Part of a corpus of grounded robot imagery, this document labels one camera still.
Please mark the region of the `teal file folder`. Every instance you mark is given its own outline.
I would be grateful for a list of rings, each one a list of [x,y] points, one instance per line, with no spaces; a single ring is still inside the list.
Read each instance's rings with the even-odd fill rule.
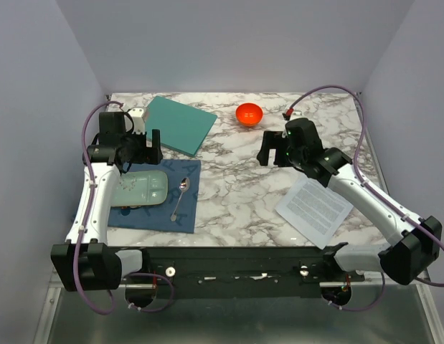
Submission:
[[[161,145],[195,157],[217,116],[165,97],[155,96],[147,106],[147,131],[159,130]]]

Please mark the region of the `printed white paper sheets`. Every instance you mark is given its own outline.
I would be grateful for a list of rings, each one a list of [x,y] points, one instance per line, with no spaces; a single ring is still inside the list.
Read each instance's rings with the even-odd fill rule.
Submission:
[[[353,209],[346,199],[301,176],[275,207],[293,228],[323,249]]]

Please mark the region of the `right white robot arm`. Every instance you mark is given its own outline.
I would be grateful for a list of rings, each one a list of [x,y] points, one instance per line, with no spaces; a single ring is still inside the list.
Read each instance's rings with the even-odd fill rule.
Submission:
[[[257,160],[266,166],[270,150],[274,165],[293,167],[343,197],[382,233],[387,243],[368,247],[340,244],[322,263],[332,281],[356,270],[383,272],[400,285],[416,280],[439,255],[442,224],[400,206],[369,179],[356,172],[352,159],[338,148],[325,148],[314,123],[298,118],[283,131],[263,133]]]

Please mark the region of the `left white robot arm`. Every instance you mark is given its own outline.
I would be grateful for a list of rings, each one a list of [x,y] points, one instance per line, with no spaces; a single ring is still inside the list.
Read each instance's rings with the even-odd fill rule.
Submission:
[[[85,179],[75,220],[64,244],[51,250],[52,263],[69,292],[115,290],[129,276],[145,282],[151,265],[140,249],[113,249],[108,246],[108,217],[114,191],[121,175],[133,164],[157,165],[163,158],[160,132],[151,131],[146,145],[147,111],[99,114],[99,131],[83,156]]]

